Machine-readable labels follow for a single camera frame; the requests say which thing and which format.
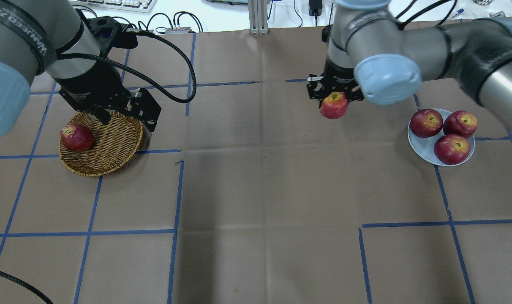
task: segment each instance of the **metal post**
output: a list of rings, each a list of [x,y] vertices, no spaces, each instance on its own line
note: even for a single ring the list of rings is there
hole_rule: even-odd
[[[248,0],[248,19],[250,33],[269,33],[267,27],[267,0]]]

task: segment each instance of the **plate of apples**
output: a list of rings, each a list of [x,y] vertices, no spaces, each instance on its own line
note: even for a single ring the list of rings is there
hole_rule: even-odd
[[[457,166],[474,153],[478,119],[468,111],[423,109],[408,124],[408,141],[416,154],[438,166]]]

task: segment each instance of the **basket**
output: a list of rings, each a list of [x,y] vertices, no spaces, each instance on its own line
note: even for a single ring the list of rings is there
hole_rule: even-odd
[[[84,112],[70,120],[69,123],[88,127],[94,135],[94,144],[87,151],[75,152],[59,139],[59,157],[68,170],[83,176],[100,176],[119,170],[134,157],[144,137],[143,124],[121,113],[108,112],[112,116],[108,125]]]

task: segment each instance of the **apple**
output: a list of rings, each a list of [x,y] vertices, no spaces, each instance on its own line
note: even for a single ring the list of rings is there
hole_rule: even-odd
[[[437,135],[444,124],[442,115],[434,109],[423,109],[414,113],[410,120],[410,130],[414,135],[427,138]]]
[[[457,134],[444,135],[434,145],[434,155],[445,164],[461,163],[469,153],[470,143]]]
[[[343,117],[348,107],[348,99],[343,92],[332,92],[324,98],[320,113],[328,119],[339,119]]]
[[[69,123],[61,130],[61,141],[68,150],[83,152],[93,145],[94,136],[88,127]]]
[[[478,128],[478,119],[465,110],[451,113],[444,122],[444,134],[457,134],[468,138]]]

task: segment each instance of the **blue pen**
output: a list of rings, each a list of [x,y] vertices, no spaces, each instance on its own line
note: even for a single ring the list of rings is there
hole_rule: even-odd
[[[451,18],[455,18],[457,16],[459,16],[460,14],[462,14],[464,12],[464,9],[460,8],[458,9],[454,14],[453,16],[451,16]]]

